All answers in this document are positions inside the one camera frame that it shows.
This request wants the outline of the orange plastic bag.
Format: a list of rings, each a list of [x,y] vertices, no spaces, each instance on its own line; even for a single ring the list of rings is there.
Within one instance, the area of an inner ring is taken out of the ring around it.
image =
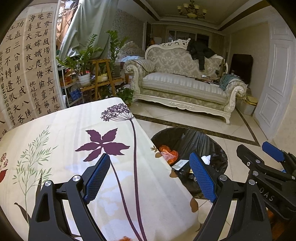
[[[178,152],[175,150],[171,150],[166,145],[161,145],[159,148],[159,151],[169,165],[172,165],[178,159],[178,156],[179,156]]]

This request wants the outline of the black-lined trash bin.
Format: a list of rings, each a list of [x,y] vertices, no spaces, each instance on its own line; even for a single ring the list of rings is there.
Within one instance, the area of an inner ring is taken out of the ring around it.
[[[206,134],[190,128],[167,128],[152,137],[156,148],[168,146],[179,154],[177,161],[188,160],[192,152],[199,156],[210,156],[210,165],[220,174],[228,167],[228,158],[220,145]],[[205,199],[195,176],[190,172],[189,163],[180,170],[173,169],[173,176],[178,177],[191,195],[196,199]]]

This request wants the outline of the white crumpled tissue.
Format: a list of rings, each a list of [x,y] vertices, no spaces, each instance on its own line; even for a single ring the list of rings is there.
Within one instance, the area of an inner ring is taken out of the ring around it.
[[[202,156],[201,159],[202,159],[202,161],[204,162],[205,165],[210,165],[211,155]]]

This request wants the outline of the white flat sachet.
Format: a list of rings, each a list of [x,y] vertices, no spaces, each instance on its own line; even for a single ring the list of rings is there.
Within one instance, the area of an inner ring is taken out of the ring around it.
[[[180,161],[175,163],[171,168],[174,170],[180,171],[188,162],[189,162],[189,160],[181,159]]]

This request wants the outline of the floral cream tablecloth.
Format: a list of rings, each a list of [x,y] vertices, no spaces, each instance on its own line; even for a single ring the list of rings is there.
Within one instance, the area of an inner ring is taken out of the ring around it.
[[[1,240],[192,240],[198,204],[118,97],[1,139]]]

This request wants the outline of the ornate white sofa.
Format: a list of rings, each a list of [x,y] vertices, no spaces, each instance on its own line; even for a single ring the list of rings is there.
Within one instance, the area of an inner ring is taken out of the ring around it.
[[[237,99],[246,97],[247,84],[227,74],[228,64],[217,54],[205,58],[204,70],[187,51],[189,40],[148,47],[143,59],[128,60],[133,101],[144,100],[168,107],[221,116],[226,124]]]

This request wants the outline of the black garment on sofa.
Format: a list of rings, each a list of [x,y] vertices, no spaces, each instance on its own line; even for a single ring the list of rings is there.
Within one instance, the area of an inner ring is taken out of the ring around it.
[[[205,58],[209,59],[216,54],[205,44],[197,42],[194,39],[189,40],[187,51],[190,53],[193,60],[198,60],[199,69],[201,71],[205,70]]]

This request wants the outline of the metal storage shelf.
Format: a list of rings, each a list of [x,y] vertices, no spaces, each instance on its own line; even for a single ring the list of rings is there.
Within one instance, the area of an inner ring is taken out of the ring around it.
[[[62,97],[64,98],[67,108],[84,103],[84,98],[80,90],[78,76],[70,68],[65,66],[58,67],[60,87]]]

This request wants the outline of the calligraphy folding screen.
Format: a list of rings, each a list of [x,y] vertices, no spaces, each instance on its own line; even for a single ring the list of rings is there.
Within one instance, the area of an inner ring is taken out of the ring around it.
[[[32,1],[1,42],[1,136],[64,109],[56,63],[60,1]]]

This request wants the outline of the small floor plant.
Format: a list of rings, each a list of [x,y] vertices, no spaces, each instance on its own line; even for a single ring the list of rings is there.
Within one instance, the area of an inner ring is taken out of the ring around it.
[[[133,103],[133,93],[134,91],[127,87],[121,87],[116,90],[116,96],[121,98],[127,105]]]

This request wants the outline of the wooden plant stand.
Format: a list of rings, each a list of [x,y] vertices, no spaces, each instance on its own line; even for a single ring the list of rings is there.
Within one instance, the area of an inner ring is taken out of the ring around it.
[[[101,88],[108,87],[111,96],[116,96],[116,85],[120,85],[125,80],[122,77],[113,77],[111,74],[110,59],[96,59],[90,62],[94,67],[94,79],[86,87],[80,87],[84,102],[92,102],[102,99]]]

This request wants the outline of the potted plant white pot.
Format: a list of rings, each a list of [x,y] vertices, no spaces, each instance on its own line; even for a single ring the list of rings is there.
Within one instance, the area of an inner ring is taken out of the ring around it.
[[[86,46],[79,51],[78,55],[74,57],[66,56],[64,60],[60,59],[58,56],[56,57],[57,62],[61,66],[70,68],[72,72],[75,72],[81,87],[87,87],[91,84],[91,74],[90,72],[87,72],[90,68],[90,60],[96,53],[103,51],[101,47],[94,45],[96,37],[97,34],[92,34],[88,39]]]

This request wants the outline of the ceiling chandelier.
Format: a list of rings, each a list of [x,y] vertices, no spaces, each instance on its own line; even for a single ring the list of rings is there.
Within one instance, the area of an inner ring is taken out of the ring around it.
[[[190,3],[184,3],[182,6],[177,6],[179,15],[186,16],[190,19],[205,19],[207,15],[206,9],[201,9],[198,4],[195,4],[194,0],[190,0]]]

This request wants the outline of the tall green plant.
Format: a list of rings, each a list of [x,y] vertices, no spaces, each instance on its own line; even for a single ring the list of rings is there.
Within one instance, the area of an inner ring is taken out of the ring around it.
[[[106,33],[109,35],[109,53],[110,53],[110,70],[112,77],[116,76],[115,73],[115,62],[117,60],[119,51],[124,46],[125,42],[128,40],[128,37],[124,37],[123,39],[118,38],[117,30],[108,30]]]

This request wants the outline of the grey-green curtain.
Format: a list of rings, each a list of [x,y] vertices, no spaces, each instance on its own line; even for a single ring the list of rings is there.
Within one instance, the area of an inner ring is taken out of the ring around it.
[[[102,48],[102,51],[95,53],[93,58],[106,58],[109,47],[107,31],[112,29],[117,6],[118,0],[79,1],[58,57],[65,60],[67,56],[77,56],[85,48],[90,37],[96,34],[93,46]]]

